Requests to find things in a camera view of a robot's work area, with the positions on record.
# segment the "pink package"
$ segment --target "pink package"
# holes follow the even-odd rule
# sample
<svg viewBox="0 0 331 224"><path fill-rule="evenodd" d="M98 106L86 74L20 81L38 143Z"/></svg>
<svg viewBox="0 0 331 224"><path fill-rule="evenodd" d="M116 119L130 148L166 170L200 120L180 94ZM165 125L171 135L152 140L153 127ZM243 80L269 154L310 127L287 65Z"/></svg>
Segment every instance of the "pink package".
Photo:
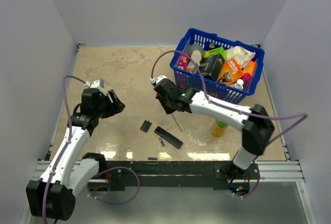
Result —
<svg viewBox="0 0 331 224"><path fill-rule="evenodd" d="M189 59L186 56L180 55L179 56L178 69L186 70L186 67L188 65L188 62L189 62Z"/></svg>
<svg viewBox="0 0 331 224"><path fill-rule="evenodd" d="M251 75L249 73L245 73L244 76L242 77L242 80L244 81L244 86L249 83L251 78Z"/></svg>

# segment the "beige work surface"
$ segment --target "beige work surface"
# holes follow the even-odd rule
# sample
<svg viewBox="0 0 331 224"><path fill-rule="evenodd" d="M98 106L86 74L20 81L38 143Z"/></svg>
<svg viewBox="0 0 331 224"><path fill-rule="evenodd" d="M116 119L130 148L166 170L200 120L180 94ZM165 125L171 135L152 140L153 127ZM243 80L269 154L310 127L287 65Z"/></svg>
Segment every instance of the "beige work surface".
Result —
<svg viewBox="0 0 331 224"><path fill-rule="evenodd" d="M155 99L155 92L149 78L155 59L170 47L81 47L73 75L90 82L102 78L106 90L114 89L118 98L126 105L124 111L108 119L102 119L92 137L83 147L78 160L87 152L102 153L107 160L229 160L241 146L242 134L228 127L224 135L215 138L210 133L213 119L198 114L175 112L166 115L161 104ZM165 75L174 80L169 63L173 54L167 54L157 64L155 77ZM68 101L72 112L80 103L84 87L71 80ZM258 83L253 96L247 96L240 104L253 107L263 105L273 115L272 105L264 78ZM144 120L152 122L147 133L140 130ZM51 158L66 130L65 110L56 133ZM154 129L161 126L183 141L176 149L165 141L162 147ZM271 144L259 160L285 160L280 139Z"/></svg>

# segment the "white bottle cap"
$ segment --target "white bottle cap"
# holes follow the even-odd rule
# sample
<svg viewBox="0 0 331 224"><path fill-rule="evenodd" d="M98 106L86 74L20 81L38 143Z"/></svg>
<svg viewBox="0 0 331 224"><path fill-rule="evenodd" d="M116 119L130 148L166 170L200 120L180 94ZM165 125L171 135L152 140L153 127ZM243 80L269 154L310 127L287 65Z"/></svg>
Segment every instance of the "white bottle cap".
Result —
<svg viewBox="0 0 331 224"><path fill-rule="evenodd" d="M238 89L244 89L244 81L242 79L238 79L234 87Z"/></svg>
<svg viewBox="0 0 331 224"><path fill-rule="evenodd" d="M202 58L202 54L199 50L194 50L191 55L191 59L196 62L198 65L200 65L200 60Z"/></svg>

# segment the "black box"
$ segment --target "black box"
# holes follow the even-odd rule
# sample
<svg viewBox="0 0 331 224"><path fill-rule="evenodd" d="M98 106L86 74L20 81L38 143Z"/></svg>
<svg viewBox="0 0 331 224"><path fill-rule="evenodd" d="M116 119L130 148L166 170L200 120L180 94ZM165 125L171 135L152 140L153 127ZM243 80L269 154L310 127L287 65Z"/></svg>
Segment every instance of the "black box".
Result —
<svg viewBox="0 0 331 224"><path fill-rule="evenodd" d="M225 59L221 54L216 54L201 59L199 69L201 71L202 76L204 78L217 81L224 62Z"/></svg>

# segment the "purple small object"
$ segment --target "purple small object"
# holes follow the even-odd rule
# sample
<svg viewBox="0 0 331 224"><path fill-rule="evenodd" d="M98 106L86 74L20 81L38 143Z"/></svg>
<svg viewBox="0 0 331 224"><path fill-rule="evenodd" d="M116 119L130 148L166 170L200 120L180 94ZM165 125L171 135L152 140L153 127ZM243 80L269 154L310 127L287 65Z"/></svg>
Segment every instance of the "purple small object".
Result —
<svg viewBox="0 0 331 224"><path fill-rule="evenodd" d="M160 142L161 142L161 145L164 146L164 142L163 142L163 139L162 138L159 138Z"/></svg>

